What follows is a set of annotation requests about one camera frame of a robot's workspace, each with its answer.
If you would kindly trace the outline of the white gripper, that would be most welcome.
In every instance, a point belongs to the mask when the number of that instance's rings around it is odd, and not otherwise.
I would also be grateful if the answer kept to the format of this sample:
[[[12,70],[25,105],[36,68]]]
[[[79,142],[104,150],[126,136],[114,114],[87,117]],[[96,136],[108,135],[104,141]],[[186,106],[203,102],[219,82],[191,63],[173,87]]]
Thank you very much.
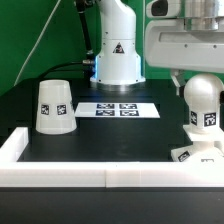
[[[182,19],[153,20],[146,27],[144,49],[150,66],[172,69],[176,95],[183,97],[183,70],[224,73],[224,21],[216,31],[186,31]]]

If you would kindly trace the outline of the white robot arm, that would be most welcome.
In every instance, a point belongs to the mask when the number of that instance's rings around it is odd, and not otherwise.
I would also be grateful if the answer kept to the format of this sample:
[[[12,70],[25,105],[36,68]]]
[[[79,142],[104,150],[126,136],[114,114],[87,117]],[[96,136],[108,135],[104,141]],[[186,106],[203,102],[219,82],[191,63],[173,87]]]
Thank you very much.
[[[82,24],[95,88],[126,91],[145,82],[141,61],[168,68],[181,95],[184,72],[224,73],[224,0],[151,0],[143,31],[144,55],[136,52],[136,14],[121,0],[74,0]],[[97,5],[101,17],[101,50],[93,52],[85,10]]]

